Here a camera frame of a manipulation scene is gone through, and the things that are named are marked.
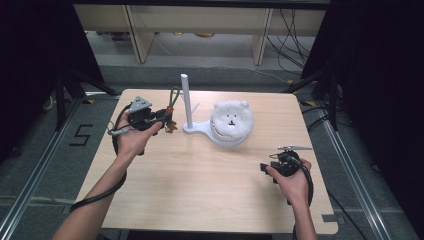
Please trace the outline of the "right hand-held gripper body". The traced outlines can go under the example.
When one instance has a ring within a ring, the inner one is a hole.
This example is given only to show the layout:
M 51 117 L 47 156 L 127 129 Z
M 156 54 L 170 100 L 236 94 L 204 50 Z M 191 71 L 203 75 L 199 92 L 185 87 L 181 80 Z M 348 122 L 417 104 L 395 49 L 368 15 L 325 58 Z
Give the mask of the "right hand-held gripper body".
M 312 150 L 312 147 L 305 146 L 279 146 L 279 153 L 271 154 L 270 158 L 272 161 L 280 162 L 280 167 L 273 167 L 284 177 L 294 175 L 302 166 L 300 157 L 298 154 L 299 150 Z

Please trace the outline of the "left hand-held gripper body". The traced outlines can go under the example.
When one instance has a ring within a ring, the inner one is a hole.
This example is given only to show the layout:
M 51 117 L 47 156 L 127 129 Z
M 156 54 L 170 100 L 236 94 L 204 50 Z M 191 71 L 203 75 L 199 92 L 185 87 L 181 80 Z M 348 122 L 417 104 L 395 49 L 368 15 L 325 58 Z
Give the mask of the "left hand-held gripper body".
M 129 107 L 129 124 L 140 131 L 150 128 L 157 122 L 156 113 L 151 110 L 152 103 L 137 96 Z

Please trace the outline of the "green cord keychain with keys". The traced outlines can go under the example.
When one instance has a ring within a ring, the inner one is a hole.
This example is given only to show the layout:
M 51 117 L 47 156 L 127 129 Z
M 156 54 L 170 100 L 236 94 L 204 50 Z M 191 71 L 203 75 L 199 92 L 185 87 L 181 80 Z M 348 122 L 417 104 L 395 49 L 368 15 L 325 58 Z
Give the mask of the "green cord keychain with keys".
M 180 88 L 173 86 L 169 95 L 169 104 L 165 110 L 165 132 L 172 134 L 177 130 L 177 123 L 173 120 L 174 105 L 176 104 L 180 95 Z

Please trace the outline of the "white key hook stand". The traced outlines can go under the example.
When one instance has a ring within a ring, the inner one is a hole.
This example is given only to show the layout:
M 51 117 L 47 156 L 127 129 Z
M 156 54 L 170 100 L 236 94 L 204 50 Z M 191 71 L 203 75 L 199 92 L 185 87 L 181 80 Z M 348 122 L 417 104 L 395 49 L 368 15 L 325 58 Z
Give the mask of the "white key hook stand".
M 183 93 L 181 94 L 182 100 L 184 103 L 184 110 L 186 114 L 186 122 L 183 125 L 183 130 L 187 134 L 203 134 L 209 138 L 210 141 L 213 143 L 223 146 L 223 147 L 235 147 L 240 144 L 242 144 L 246 138 L 248 137 L 248 134 L 246 138 L 236 141 L 236 142 L 225 142 L 219 140 L 211 130 L 211 123 L 210 123 L 210 117 L 208 120 L 203 122 L 195 122 L 192 118 L 192 115 L 195 111 L 194 108 L 191 107 L 191 96 L 190 96 L 190 87 L 189 87 L 189 80 L 187 74 L 181 74 L 180 75 L 181 84 L 182 84 L 182 90 Z

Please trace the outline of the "white plush bear pouch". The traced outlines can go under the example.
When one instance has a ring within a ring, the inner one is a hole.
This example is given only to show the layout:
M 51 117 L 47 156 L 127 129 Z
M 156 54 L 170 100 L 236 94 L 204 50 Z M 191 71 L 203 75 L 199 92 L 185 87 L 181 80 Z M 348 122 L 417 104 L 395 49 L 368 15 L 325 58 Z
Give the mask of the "white plush bear pouch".
M 249 127 L 250 132 L 254 126 L 254 115 L 250 110 L 249 103 L 241 100 L 216 102 L 210 117 L 210 121 L 211 120 L 235 120 L 238 123 Z

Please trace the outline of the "person's right hand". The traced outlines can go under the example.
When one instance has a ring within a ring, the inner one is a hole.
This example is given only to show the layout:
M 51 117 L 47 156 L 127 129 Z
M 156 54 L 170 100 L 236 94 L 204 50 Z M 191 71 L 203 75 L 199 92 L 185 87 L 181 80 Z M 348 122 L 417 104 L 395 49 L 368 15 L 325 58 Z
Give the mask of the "person's right hand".
M 266 171 L 277 181 L 283 196 L 291 203 L 294 210 L 309 209 L 309 188 L 302 170 L 298 170 L 295 174 L 288 177 L 281 175 L 270 166 L 266 168 Z

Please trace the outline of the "person's left hand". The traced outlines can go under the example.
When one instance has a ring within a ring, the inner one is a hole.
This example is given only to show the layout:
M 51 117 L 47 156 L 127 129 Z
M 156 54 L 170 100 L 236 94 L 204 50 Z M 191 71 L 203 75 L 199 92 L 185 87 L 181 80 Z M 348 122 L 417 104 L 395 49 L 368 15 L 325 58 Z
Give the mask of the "person's left hand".
M 129 130 L 117 137 L 118 153 L 117 157 L 120 159 L 133 159 L 136 155 L 144 151 L 148 140 L 156 135 L 162 123 L 158 122 L 152 125 L 147 130 L 133 129 L 128 122 L 129 115 L 125 112 L 118 123 L 118 127 L 123 129 L 129 127 Z

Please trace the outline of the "black metal stand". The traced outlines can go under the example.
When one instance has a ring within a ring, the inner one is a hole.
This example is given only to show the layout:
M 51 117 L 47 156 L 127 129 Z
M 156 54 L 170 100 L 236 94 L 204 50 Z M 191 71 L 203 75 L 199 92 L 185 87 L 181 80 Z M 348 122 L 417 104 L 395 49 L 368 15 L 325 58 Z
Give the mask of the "black metal stand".
M 294 93 L 297 90 L 315 82 L 315 87 L 312 90 L 311 96 L 314 100 L 328 100 L 328 120 L 334 131 L 337 127 L 337 99 L 338 99 L 338 82 L 333 73 L 323 68 L 316 73 L 300 80 L 297 84 L 289 86 L 283 93 Z
M 61 129 L 69 112 L 65 106 L 65 92 L 68 92 L 72 100 L 82 100 L 87 96 L 81 86 L 81 82 L 88 83 L 98 90 L 110 96 L 118 96 L 120 92 L 108 87 L 104 82 L 96 80 L 81 71 L 69 67 L 62 67 L 55 78 L 55 94 L 57 108 L 57 124 L 56 129 Z

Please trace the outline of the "light wooden desk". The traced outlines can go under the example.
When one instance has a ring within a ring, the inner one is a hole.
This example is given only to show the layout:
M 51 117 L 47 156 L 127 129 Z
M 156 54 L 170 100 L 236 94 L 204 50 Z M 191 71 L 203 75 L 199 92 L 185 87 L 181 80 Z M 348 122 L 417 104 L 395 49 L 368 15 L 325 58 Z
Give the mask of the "light wooden desk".
M 267 36 L 314 37 L 325 15 L 323 10 L 277 8 L 76 4 L 74 9 L 85 30 L 129 33 L 139 63 L 146 61 L 155 33 L 180 32 L 248 35 L 253 61 L 260 65 Z

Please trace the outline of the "black curtain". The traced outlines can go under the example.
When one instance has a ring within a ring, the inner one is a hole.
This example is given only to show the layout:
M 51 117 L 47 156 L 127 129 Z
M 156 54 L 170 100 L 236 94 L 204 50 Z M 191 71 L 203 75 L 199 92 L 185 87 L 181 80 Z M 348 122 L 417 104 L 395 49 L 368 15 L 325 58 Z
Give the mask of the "black curtain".
M 34 124 L 57 74 L 103 76 L 69 0 L 0 0 L 0 163 Z
M 325 0 L 304 75 L 333 61 L 369 153 L 424 240 L 424 0 Z

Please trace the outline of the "aluminium floor rail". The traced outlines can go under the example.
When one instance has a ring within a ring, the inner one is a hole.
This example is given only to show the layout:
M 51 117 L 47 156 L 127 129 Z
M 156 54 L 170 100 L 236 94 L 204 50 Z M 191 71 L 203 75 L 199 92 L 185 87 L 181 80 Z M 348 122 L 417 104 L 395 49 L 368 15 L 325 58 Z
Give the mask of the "aluminium floor rail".
M 333 129 L 333 126 L 328 120 L 325 120 L 323 125 L 338 155 L 341 165 L 346 172 L 347 178 L 352 186 L 353 191 L 355 192 L 357 200 L 368 220 L 376 240 L 392 240 L 392 236 L 389 233 L 375 203 L 371 199 L 365 184 L 360 178 L 360 175 L 356 170 L 339 133 Z
M 43 154 L 39 158 L 35 168 L 25 182 L 23 189 L 15 198 L 5 218 L 0 222 L 0 240 L 10 240 L 13 235 L 20 219 L 26 211 L 31 197 L 38 188 L 39 183 L 57 152 L 60 142 L 66 134 L 69 124 L 81 103 L 81 99 L 73 100 L 69 105 L 69 108 L 66 110 L 64 122 L 57 130 L 54 131 L 47 147 L 43 151 Z

